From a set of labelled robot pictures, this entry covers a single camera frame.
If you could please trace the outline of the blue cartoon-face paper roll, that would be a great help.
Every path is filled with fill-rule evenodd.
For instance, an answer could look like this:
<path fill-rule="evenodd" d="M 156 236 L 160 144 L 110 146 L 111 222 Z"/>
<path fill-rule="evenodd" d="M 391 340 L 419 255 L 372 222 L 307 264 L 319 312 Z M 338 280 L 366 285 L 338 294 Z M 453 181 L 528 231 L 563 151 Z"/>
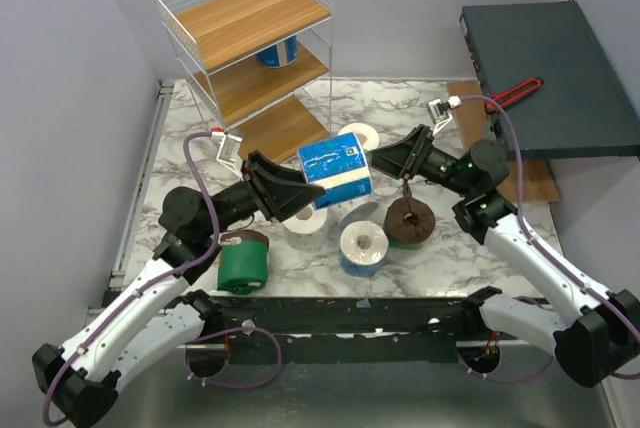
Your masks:
<path fill-rule="evenodd" d="M 316 209 L 372 193 L 366 152 L 353 132 L 301 147 L 298 159 L 306 181 L 325 190 L 313 202 Z"/>

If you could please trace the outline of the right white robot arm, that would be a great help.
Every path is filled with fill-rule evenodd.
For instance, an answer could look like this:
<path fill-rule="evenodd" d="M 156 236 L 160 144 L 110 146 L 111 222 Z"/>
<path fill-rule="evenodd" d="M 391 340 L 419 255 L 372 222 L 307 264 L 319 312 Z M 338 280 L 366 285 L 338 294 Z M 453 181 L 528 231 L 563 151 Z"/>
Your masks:
<path fill-rule="evenodd" d="M 420 176 L 460 195 L 453 206 L 461 230 L 505 259 L 551 304 L 537 308 L 493 287 L 466 300 L 460 327 L 480 340 L 491 332 L 515 336 L 553 356 L 576 383 L 591 388 L 639 356 L 639 300 L 615 293 L 593 280 L 548 245 L 521 209 L 497 187 L 509 169 L 501 146 L 474 143 L 460 158 L 433 144 L 431 129 L 420 125 L 401 141 L 371 154 L 374 169 L 408 181 Z"/>

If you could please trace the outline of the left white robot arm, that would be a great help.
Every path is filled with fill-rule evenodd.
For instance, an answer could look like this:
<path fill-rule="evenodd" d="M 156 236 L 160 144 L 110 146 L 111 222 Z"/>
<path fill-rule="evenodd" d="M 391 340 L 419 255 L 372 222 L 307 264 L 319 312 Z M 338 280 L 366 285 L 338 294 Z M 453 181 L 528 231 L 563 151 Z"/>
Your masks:
<path fill-rule="evenodd" d="M 325 194 L 302 172 L 253 152 L 241 166 L 240 181 L 209 195 L 204 186 L 180 186 L 164 198 L 160 245 L 137 278 L 87 327 L 59 346 L 45 343 L 31 361 L 45 395 L 42 418 L 92 427 L 114 406 L 127 382 L 166 352 L 196 339 L 214 341 L 222 328 L 205 296 L 176 305 L 175 321 L 156 323 L 158 312 L 174 301 L 216 260 L 223 231 L 260 212 L 285 221 Z"/>

